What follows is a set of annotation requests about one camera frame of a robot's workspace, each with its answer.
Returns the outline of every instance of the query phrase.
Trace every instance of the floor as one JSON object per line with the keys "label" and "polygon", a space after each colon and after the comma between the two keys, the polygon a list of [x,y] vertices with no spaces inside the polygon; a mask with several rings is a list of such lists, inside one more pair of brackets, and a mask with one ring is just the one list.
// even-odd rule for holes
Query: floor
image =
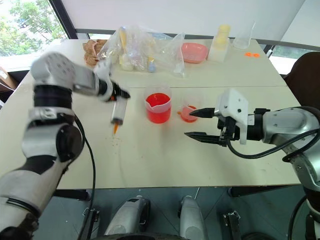
{"label": "floor", "polygon": [[[117,209],[129,198],[142,195],[151,201],[150,224],[147,232],[177,235],[179,201],[185,195],[195,196],[197,187],[97,189],[94,207],[100,210],[100,220],[92,237],[101,236]],[[226,228],[220,225],[223,213],[236,210],[241,216],[241,233],[261,232],[276,240],[286,240],[289,218],[303,196],[300,185],[268,192],[232,198],[224,187],[201,187],[197,202],[201,208],[210,240],[228,240]],[[84,219],[87,202],[53,197],[40,218],[34,240],[76,240]],[[297,215],[293,239],[304,239],[304,221],[308,212],[304,203]]]}

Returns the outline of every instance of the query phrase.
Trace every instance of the pink bowl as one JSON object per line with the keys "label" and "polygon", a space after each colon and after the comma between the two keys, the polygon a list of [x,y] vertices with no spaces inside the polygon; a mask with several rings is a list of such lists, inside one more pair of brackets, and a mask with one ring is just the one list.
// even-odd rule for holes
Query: pink bowl
{"label": "pink bowl", "polygon": [[186,63],[199,64],[208,56],[208,48],[199,43],[186,42],[182,45],[181,50]]}

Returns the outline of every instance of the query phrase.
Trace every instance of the orange syringe tip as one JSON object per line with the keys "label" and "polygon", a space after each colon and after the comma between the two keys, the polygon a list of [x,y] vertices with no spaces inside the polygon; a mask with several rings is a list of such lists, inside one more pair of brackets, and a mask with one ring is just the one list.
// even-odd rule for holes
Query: orange syringe tip
{"label": "orange syringe tip", "polygon": [[115,135],[116,134],[116,132],[117,132],[117,130],[118,130],[118,127],[119,127],[119,125],[116,123],[116,124],[114,124],[114,127],[113,127],[113,134]]}

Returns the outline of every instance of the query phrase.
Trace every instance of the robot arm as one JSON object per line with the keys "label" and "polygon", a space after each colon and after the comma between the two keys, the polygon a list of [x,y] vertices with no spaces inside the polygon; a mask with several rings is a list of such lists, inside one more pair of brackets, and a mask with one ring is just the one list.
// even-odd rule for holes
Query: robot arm
{"label": "robot arm", "polygon": [[[203,143],[228,147],[241,158],[257,159],[283,150],[286,156],[282,160],[292,164],[307,197],[310,214],[306,221],[306,236],[311,236],[307,239],[320,238],[320,110],[306,106],[278,111],[256,108],[254,114],[248,115],[248,102],[239,92],[229,89],[219,97],[216,108],[195,110],[190,115],[218,117],[217,128],[221,133],[214,136],[205,132],[186,132],[187,136]],[[244,155],[231,145],[231,141],[236,140],[245,144],[244,138],[262,140],[276,147],[263,153]]]}
{"label": "robot arm", "polygon": [[110,64],[92,71],[59,53],[47,53],[31,66],[34,108],[22,140],[25,164],[0,178],[0,239],[29,240],[68,166],[80,155],[83,139],[72,111],[72,91],[102,101],[128,99],[110,80]]}

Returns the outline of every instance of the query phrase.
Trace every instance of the chair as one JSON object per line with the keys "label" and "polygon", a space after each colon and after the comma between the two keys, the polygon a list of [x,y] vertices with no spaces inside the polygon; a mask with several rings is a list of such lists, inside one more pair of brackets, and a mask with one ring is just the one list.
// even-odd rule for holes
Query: chair
{"label": "chair", "polygon": [[320,110],[320,52],[301,56],[283,79],[301,106]]}

